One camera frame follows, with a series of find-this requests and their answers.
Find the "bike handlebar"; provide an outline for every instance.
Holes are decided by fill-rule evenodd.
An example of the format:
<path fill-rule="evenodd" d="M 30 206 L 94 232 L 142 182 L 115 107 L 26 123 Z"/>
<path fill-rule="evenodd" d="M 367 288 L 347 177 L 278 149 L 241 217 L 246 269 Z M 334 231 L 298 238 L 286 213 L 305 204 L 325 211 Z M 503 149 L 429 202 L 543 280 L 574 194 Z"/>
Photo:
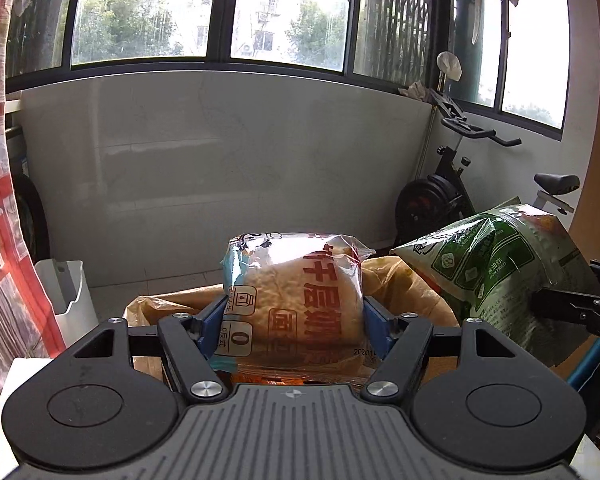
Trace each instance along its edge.
<path fill-rule="evenodd" d="M 506 148 L 522 144 L 522 139 L 504 140 L 496 135 L 496 130 L 483 130 L 479 126 L 469 124 L 460 119 L 443 118 L 440 122 L 442 122 L 443 126 L 469 139 L 491 139 Z"/>

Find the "plastic wrap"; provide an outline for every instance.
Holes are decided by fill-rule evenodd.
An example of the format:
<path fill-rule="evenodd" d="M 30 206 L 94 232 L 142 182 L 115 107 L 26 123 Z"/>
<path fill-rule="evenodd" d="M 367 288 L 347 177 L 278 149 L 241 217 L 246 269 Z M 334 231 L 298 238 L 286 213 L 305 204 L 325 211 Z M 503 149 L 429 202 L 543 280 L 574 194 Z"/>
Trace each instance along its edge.
<path fill-rule="evenodd" d="M 361 262 L 343 235 L 256 234 L 230 241 L 214 368 L 321 380 L 364 378 Z"/>
<path fill-rule="evenodd" d="M 362 292 L 382 303 L 392 314 L 415 312 L 426 316 L 439 326 L 457 326 L 458 322 L 445 300 L 440 298 L 424 280 L 413 272 L 397 256 L 384 256 L 365 260 L 362 268 Z M 211 301 L 224 294 L 222 285 L 204 286 L 160 296 L 139 296 L 125 310 L 125 319 L 129 326 L 146 326 L 156 324 L 158 320 L 174 312 L 197 314 Z M 321 371 L 320 379 L 326 382 L 349 381 L 354 386 L 362 384 L 379 359 L 368 344 L 364 343 L 353 349 L 355 356 L 360 356 L 362 366 L 356 376 L 328 374 Z M 148 373 L 162 380 L 162 362 L 157 357 L 134 357 L 136 370 Z M 316 372 L 299 372 L 297 370 L 280 370 L 276 373 L 271 368 L 248 367 L 250 373 L 244 371 L 232 374 L 234 383 L 265 384 L 303 384 L 304 381 L 317 380 Z"/>
<path fill-rule="evenodd" d="M 543 286 L 600 295 L 600 284 L 554 216 L 528 205 L 493 209 L 394 249 L 462 321 L 480 317 L 547 366 L 588 337 L 584 327 L 538 319 L 530 295 Z"/>

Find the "bike seat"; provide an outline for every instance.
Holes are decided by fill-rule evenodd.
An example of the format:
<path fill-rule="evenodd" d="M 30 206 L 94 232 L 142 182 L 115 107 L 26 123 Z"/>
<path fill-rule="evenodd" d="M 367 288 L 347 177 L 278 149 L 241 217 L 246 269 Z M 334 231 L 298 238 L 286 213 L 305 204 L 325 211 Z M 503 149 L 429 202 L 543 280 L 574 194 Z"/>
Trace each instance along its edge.
<path fill-rule="evenodd" d="M 577 175 L 537 173 L 534 180 L 550 195 L 565 195 L 580 187 L 580 179 Z"/>

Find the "brown paper bag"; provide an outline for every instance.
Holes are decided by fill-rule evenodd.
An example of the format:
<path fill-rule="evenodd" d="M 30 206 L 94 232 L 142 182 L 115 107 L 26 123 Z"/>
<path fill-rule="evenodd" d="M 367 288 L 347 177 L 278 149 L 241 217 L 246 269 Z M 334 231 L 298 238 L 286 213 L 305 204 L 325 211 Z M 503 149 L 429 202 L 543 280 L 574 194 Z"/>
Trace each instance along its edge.
<path fill-rule="evenodd" d="M 365 296 L 373 297 L 392 314 L 415 312 L 429 318 L 436 325 L 458 326 L 448 304 L 398 256 L 384 256 L 362 262 L 362 289 Z M 139 296 L 127 306 L 124 317 L 129 326 L 152 325 L 174 312 L 197 314 L 222 294 L 222 285 L 213 285 L 160 296 Z M 134 357 L 134 367 L 159 380 L 163 378 L 160 358 Z M 352 373 L 349 369 L 334 370 L 334 373 L 337 371 L 345 375 Z M 240 377 L 241 381 L 253 378 L 259 382 L 260 375 L 272 377 L 270 370 L 264 374 L 242 373 Z"/>

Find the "white trash bin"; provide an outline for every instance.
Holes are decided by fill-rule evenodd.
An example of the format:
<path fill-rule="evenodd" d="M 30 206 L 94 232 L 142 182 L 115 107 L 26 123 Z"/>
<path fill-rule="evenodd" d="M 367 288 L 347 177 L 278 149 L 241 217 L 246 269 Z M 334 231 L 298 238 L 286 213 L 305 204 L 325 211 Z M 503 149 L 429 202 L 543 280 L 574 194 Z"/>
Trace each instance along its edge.
<path fill-rule="evenodd" d="M 41 260 L 36 273 L 51 301 L 64 344 L 71 346 L 98 325 L 80 260 Z"/>

